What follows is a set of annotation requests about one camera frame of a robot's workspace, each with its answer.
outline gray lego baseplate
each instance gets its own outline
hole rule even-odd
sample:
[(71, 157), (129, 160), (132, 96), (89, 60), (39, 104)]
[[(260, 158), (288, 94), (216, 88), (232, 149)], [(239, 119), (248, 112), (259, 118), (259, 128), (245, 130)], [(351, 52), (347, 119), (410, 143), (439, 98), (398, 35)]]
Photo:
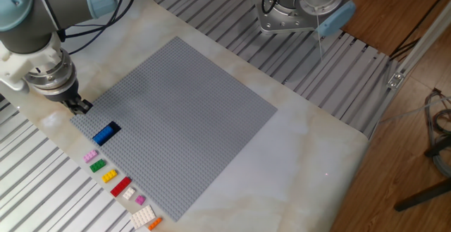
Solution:
[(175, 221), (277, 111), (178, 37), (93, 105), (71, 122), (116, 122), (100, 151)]

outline marble surface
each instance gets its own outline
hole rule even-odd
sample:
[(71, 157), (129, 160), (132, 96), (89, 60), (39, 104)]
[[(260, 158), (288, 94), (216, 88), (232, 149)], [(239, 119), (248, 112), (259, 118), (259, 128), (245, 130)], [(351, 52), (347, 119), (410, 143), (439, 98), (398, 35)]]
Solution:
[[(368, 139), (153, 0), (136, 0), (120, 22), (72, 56), (80, 94), (95, 100), (176, 36), (278, 111), (178, 222), (167, 218), (152, 197), (146, 196), (144, 204), (150, 204), (156, 215), (164, 219), (156, 231), (328, 231)], [(63, 47), (72, 51), (88, 39), (70, 39)], [(95, 147), (69, 122), (73, 115), (64, 106), (46, 100), (34, 90), (22, 94), (1, 84), (0, 93), (105, 190), (110, 191), (124, 177), (119, 171), (116, 178), (105, 184), (101, 180), (104, 173), (90, 171), (82, 157)], [(115, 168), (107, 162), (104, 172)], [(141, 208), (123, 197), (117, 200), (132, 213)]]

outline green lego brick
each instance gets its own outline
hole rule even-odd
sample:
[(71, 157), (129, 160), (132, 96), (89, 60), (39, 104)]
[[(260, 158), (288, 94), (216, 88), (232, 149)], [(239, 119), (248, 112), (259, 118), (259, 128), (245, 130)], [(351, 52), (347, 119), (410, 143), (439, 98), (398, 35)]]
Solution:
[(100, 159), (99, 161), (96, 161), (93, 165), (89, 166), (92, 170), (92, 172), (96, 172), (99, 169), (101, 169), (103, 166), (105, 166), (105, 161), (103, 159)]

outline purple lego brick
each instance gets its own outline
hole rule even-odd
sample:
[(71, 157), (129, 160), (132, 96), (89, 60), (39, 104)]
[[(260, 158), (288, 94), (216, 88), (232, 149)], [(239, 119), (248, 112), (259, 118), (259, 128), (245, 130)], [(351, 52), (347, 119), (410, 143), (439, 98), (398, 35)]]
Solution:
[(91, 152), (87, 153), (83, 159), (85, 160), (86, 163), (88, 163), (90, 160), (92, 160), (94, 157), (97, 156), (97, 152), (96, 150), (92, 150)]
[(135, 202), (138, 203), (138, 204), (140, 204), (140, 205), (142, 205), (142, 203), (144, 203), (145, 200), (146, 200), (145, 197), (139, 195), (139, 196), (136, 198)]

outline orange lego brick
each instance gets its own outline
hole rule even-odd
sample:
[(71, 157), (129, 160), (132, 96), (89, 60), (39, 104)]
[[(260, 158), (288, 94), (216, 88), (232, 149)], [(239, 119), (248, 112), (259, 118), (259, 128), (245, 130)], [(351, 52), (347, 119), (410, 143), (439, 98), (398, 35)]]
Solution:
[(155, 220), (152, 224), (150, 224), (149, 226), (149, 230), (151, 231), (152, 229), (154, 229), (156, 227), (156, 225), (160, 224), (161, 222), (161, 217), (159, 217), (157, 220)]

